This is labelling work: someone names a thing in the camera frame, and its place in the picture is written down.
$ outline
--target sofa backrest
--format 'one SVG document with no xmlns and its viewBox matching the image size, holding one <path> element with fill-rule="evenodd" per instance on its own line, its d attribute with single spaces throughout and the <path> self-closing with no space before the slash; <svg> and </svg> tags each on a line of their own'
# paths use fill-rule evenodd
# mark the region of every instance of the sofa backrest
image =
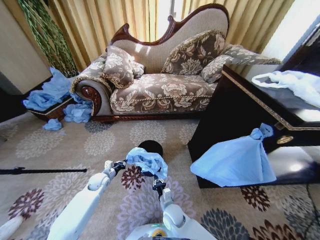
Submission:
<svg viewBox="0 0 320 240">
<path fill-rule="evenodd" d="M 174 47 L 184 40 L 207 30 L 216 29 L 227 36 L 229 14 L 220 4 L 207 4 L 176 22 L 170 15 L 169 26 L 163 37 L 154 42 L 139 41 L 129 33 L 129 24 L 123 25 L 113 36 L 110 44 L 134 56 L 134 60 L 146 67 L 146 74 L 160 73 Z"/>
</svg>

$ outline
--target rug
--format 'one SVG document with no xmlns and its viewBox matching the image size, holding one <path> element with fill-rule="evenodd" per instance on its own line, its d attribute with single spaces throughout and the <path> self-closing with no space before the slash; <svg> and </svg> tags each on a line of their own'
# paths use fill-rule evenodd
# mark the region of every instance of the rug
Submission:
<svg viewBox="0 0 320 240">
<path fill-rule="evenodd" d="M 187 143 L 198 121 L 148 120 L 104 124 L 62 121 L 59 131 L 26 113 L 0 125 L 0 167 L 82 169 L 86 173 L 0 175 L 0 225 L 22 215 L 14 240 L 45 240 L 50 226 L 106 160 L 119 161 L 145 140 L 159 142 L 168 164 L 167 186 L 176 204 L 219 240 L 318 240 L 315 207 L 320 185 L 200 189 L 190 172 Z M 124 240 L 137 226 L 162 220 L 152 179 L 127 166 L 108 186 L 80 239 Z"/>
</svg>

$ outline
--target patterned carpet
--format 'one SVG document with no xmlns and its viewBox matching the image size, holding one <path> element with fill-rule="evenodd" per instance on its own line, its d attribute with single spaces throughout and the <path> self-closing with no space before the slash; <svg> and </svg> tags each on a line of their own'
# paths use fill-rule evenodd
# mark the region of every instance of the patterned carpet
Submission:
<svg viewBox="0 0 320 240">
<path fill-rule="evenodd" d="M 0 176 L 0 225 L 22 215 L 15 240 L 45 240 L 50 225 L 72 197 L 101 172 L 105 160 L 123 160 L 144 140 L 162 144 L 167 185 L 175 202 L 219 240 L 318 240 L 320 228 L 306 185 L 199 189 L 191 174 L 187 142 L 196 120 L 129 121 L 115 124 L 62 122 L 45 131 L 43 121 L 25 114 L 0 125 L 0 167 L 81 169 L 83 173 Z M 309 192 L 320 208 L 320 185 Z M 152 179 L 132 165 L 116 176 L 80 239 L 123 240 L 139 225 L 160 222 L 162 212 Z"/>
</svg>

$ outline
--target throw pillow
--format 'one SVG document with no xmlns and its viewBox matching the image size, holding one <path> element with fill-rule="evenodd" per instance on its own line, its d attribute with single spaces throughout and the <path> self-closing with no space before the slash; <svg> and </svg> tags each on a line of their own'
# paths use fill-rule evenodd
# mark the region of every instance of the throw pillow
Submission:
<svg viewBox="0 0 320 240">
<path fill-rule="evenodd" d="M 222 67 L 224 64 L 237 64 L 239 60 L 228 55 L 219 55 L 201 71 L 201 77 L 208 82 L 213 84 L 216 80 L 222 76 Z"/>
<path fill-rule="evenodd" d="M 239 64 L 281 64 L 281 61 L 276 58 L 269 58 L 253 51 L 245 49 L 241 45 L 228 44 L 225 46 L 222 54 L 239 60 Z"/>
<path fill-rule="evenodd" d="M 112 82 L 116 88 L 125 89 L 134 83 L 130 64 L 131 56 L 121 48 L 108 46 L 101 77 Z"/>
<path fill-rule="evenodd" d="M 225 36 L 217 30 L 192 36 L 171 51 L 161 73 L 197 75 L 221 53 L 224 45 Z"/>
<path fill-rule="evenodd" d="M 133 72 L 133 78 L 140 79 L 145 72 L 145 66 L 133 60 L 130 61 L 130 64 Z"/>
</svg>

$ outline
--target beige curtain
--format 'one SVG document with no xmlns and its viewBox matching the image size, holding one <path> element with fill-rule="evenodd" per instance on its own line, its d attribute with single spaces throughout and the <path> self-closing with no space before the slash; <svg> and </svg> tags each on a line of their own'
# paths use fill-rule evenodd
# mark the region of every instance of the beige curtain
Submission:
<svg viewBox="0 0 320 240">
<path fill-rule="evenodd" d="M 261 52 L 294 0 L 176 0 L 177 20 L 199 6 L 218 3 L 230 16 L 227 41 Z M 81 71 L 105 51 L 114 33 L 129 23 L 132 36 L 153 42 L 168 25 L 170 0 L 49 0 L 49 11 L 60 26 Z"/>
<path fill-rule="evenodd" d="M 294 0 L 183 0 L 182 16 L 206 4 L 221 4 L 229 12 L 227 42 L 261 53 Z"/>
</svg>

